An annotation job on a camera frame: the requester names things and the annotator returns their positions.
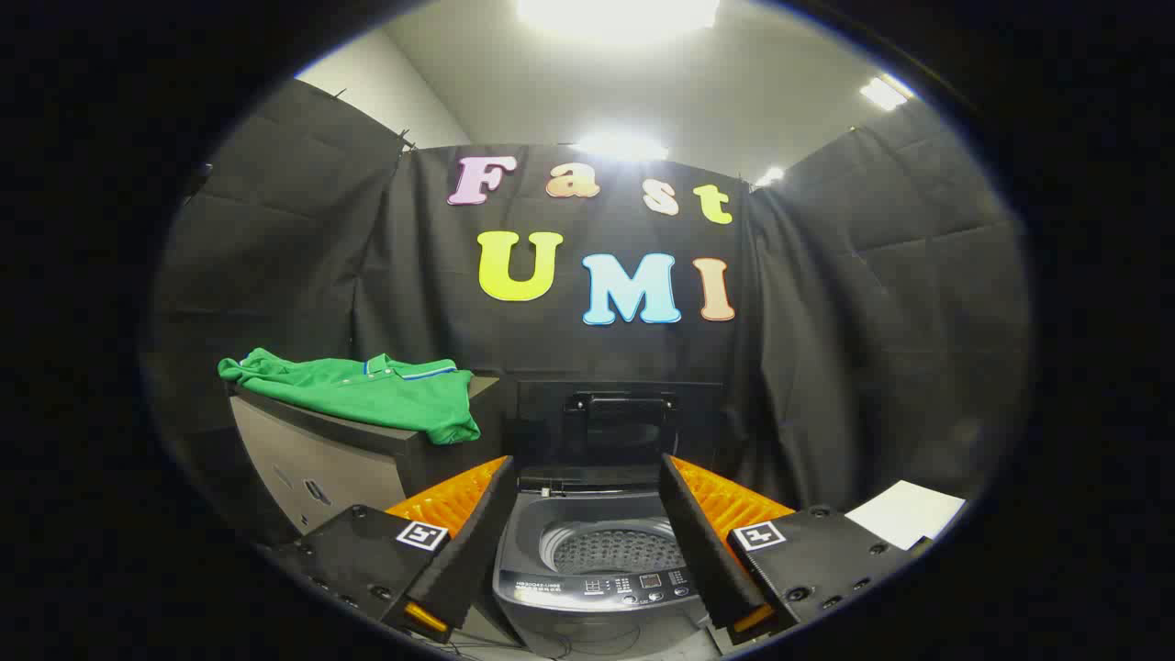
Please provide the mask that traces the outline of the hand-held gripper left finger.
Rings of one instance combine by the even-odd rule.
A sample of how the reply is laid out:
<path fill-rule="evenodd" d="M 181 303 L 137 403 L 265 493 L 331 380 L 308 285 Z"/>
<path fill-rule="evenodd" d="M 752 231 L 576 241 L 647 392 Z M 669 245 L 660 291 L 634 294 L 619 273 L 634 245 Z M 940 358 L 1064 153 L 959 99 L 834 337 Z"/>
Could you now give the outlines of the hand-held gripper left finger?
<path fill-rule="evenodd" d="M 365 619 L 449 643 L 483 591 L 517 483 L 513 457 L 496 457 L 398 505 L 342 510 L 278 545 L 275 564 Z"/>

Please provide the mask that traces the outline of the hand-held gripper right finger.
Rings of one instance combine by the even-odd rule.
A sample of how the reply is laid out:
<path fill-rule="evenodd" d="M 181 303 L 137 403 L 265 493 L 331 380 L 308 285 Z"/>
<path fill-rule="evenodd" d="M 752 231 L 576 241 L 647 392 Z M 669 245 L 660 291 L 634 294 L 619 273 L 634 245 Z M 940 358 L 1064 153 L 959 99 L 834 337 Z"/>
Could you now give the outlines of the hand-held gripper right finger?
<path fill-rule="evenodd" d="M 658 492 L 711 622 L 752 643 L 842 611 L 914 560 L 826 506 L 793 510 L 660 457 Z"/>

